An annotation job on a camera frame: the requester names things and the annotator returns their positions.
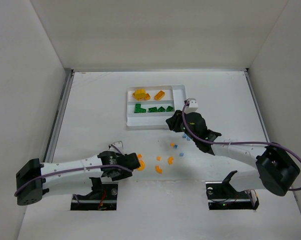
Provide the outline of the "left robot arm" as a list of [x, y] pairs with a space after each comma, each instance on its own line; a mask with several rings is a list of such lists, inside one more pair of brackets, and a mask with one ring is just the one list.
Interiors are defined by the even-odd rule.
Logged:
[[103, 179], [118, 182], [130, 178], [140, 166], [136, 153], [122, 154], [109, 150], [62, 163], [41, 163], [34, 158], [16, 173], [14, 196], [19, 206], [59, 195], [100, 197], [108, 193]]

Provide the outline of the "yellow long lego brick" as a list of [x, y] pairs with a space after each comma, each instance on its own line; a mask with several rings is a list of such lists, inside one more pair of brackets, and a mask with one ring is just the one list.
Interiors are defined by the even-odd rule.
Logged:
[[163, 90], [160, 90], [155, 96], [154, 96], [154, 100], [156, 101], [160, 101], [164, 96], [165, 96], [165, 92]]

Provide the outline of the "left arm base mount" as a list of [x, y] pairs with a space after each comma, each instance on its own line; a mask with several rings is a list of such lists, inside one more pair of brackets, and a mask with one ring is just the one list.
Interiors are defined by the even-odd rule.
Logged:
[[71, 211], [116, 211], [118, 199], [118, 183], [103, 182], [101, 178], [90, 177], [92, 186], [89, 192], [73, 194]]

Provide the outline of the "orange round lego piece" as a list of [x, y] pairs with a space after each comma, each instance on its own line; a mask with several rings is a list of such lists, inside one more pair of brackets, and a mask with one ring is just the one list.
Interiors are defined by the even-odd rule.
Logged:
[[144, 163], [144, 161], [143, 160], [139, 160], [139, 164], [140, 164], [140, 167], [139, 168], [137, 168], [137, 170], [138, 171], [143, 171], [144, 169], [145, 169], [145, 163]]

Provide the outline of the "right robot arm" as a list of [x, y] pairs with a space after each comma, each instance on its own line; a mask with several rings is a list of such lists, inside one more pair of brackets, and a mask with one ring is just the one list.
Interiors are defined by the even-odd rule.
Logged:
[[197, 112], [176, 110], [165, 121], [176, 133], [183, 132], [203, 153], [239, 161], [254, 168], [252, 172], [233, 171], [225, 181], [236, 191], [266, 189], [274, 195], [284, 196], [301, 170], [280, 146], [249, 143], [236, 144], [219, 132], [208, 129], [206, 121]]

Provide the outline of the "green square lego brick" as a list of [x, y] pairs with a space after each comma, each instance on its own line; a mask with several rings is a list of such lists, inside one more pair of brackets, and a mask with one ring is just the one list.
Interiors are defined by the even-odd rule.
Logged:
[[159, 108], [157, 109], [157, 111], [160, 112], [160, 113], [163, 113], [163, 112], [166, 111], [166, 109], [165, 109], [163, 106], [161, 106], [161, 107], [159, 107]]

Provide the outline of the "yellow square lego brick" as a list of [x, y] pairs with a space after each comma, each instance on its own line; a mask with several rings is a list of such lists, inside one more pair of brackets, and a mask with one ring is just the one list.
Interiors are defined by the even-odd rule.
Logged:
[[151, 99], [151, 96], [147, 93], [147, 94], [145, 95], [144, 99], [145, 99], [146, 101], [148, 101], [148, 100]]

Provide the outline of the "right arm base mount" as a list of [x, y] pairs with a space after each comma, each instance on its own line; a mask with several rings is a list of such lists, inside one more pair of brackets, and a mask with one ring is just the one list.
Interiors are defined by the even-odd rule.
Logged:
[[238, 171], [231, 171], [223, 181], [206, 181], [208, 208], [211, 211], [257, 210], [260, 205], [255, 190], [236, 191], [230, 184]]

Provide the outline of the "orange round figure piece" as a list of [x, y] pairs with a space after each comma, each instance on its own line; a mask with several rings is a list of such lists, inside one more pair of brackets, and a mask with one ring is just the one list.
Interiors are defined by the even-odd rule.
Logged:
[[146, 97], [147, 93], [146, 90], [143, 88], [137, 89], [134, 91], [134, 93], [132, 94], [132, 96], [137, 100], [140, 101], [142, 99], [144, 99]]

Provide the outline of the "green long lego brick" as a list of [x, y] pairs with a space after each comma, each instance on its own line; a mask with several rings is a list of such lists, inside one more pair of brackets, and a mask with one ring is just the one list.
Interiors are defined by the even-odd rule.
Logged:
[[157, 107], [150, 107], [148, 108], [149, 113], [156, 113], [158, 111]]

